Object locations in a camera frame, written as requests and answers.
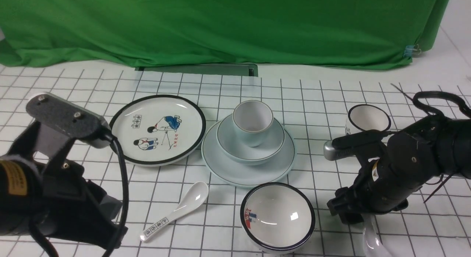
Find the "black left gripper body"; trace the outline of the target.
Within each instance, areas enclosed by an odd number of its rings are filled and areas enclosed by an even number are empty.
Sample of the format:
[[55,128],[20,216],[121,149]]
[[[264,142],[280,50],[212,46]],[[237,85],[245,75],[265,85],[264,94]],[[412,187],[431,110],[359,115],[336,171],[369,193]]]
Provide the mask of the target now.
[[[117,151],[122,201],[84,179],[84,167],[67,158],[77,140]],[[53,250],[49,237],[116,250],[128,230],[126,172],[121,145],[105,126],[34,121],[7,152],[7,235],[30,235],[44,250]]]

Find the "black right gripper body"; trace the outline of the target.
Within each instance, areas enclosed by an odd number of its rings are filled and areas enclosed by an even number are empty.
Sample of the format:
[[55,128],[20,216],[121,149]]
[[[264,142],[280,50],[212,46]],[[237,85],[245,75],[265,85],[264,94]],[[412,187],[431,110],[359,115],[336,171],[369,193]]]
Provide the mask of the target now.
[[363,214],[384,215],[408,206],[407,198],[438,175],[435,137],[396,132],[355,150],[360,164],[349,187],[335,191],[327,203],[332,216],[345,225],[363,222]]

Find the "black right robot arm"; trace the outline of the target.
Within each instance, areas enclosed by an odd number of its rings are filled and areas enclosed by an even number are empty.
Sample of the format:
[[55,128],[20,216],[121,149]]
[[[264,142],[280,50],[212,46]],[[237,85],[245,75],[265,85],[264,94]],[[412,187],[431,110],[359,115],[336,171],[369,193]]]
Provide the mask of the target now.
[[345,225],[363,215],[384,215],[408,207],[408,197],[433,177],[470,178],[470,120],[431,115],[400,131],[368,130],[328,141],[323,154],[334,161],[356,157],[358,175],[328,201]]

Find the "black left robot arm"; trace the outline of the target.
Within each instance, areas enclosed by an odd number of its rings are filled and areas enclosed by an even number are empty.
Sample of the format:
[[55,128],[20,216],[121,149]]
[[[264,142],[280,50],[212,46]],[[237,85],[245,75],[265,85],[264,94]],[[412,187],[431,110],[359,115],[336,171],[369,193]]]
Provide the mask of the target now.
[[76,139],[34,121],[1,156],[1,235],[31,236],[50,257],[49,238],[120,247],[128,202],[83,177],[67,156]]

